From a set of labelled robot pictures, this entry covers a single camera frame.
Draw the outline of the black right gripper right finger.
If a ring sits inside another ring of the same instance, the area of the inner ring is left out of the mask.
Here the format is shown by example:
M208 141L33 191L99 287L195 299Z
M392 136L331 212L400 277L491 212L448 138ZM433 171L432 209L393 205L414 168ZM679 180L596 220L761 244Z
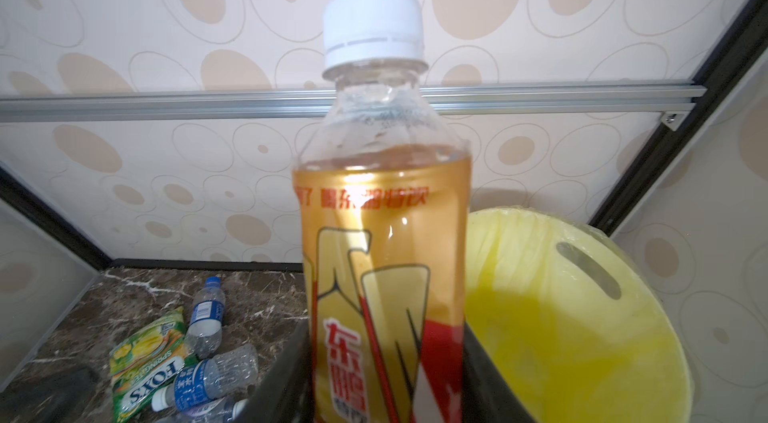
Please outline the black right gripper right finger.
M462 355L462 421L534 423L468 324Z

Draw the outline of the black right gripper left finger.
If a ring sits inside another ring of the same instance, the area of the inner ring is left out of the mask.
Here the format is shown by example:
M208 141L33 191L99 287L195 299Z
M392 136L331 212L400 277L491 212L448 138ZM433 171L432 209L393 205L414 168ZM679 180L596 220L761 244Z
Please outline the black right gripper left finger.
M309 326L299 323L235 422L311 422Z

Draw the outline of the orange tea bottle white cap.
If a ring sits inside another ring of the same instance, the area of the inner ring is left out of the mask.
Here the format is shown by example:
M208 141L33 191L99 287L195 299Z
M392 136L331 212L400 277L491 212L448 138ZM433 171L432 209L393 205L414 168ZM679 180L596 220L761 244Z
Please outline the orange tea bottle white cap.
M299 152L314 418L458 422L473 155L420 91L417 0L332 0L335 100Z

